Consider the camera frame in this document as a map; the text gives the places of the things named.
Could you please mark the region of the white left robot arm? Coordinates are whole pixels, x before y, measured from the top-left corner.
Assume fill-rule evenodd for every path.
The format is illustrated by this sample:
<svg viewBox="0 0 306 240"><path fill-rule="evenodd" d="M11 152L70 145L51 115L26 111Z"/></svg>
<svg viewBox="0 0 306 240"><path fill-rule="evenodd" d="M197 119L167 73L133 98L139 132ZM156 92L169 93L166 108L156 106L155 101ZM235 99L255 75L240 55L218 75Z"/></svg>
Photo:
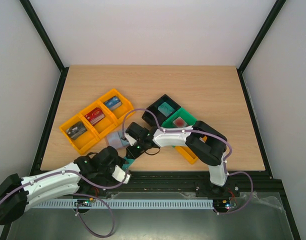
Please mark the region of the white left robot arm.
<svg viewBox="0 0 306 240"><path fill-rule="evenodd" d="M11 174L0 184L0 225L14 222L42 202L79 193L83 183L100 188L94 181L98 176L115 180L118 186L127 184L131 175L123 169L124 163L117 150L108 146L45 173Z"/></svg>

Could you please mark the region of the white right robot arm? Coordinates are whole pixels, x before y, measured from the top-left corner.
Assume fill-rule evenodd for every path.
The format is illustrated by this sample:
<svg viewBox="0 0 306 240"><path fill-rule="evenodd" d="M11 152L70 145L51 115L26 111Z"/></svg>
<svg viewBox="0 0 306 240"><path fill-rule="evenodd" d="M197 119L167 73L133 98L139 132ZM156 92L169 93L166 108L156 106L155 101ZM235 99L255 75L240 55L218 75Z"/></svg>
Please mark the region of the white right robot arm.
<svg viewBox="0 0 306 240"><path fill-rule="evenodd" d="M227 138L203 121L182 128L155 126L151 129L132 122L123 137L129 142L126 157L137 159L150 149L163 147L187 147L208 166L211 191L222 196L229 189L226 159L232 153Z"/></svg>

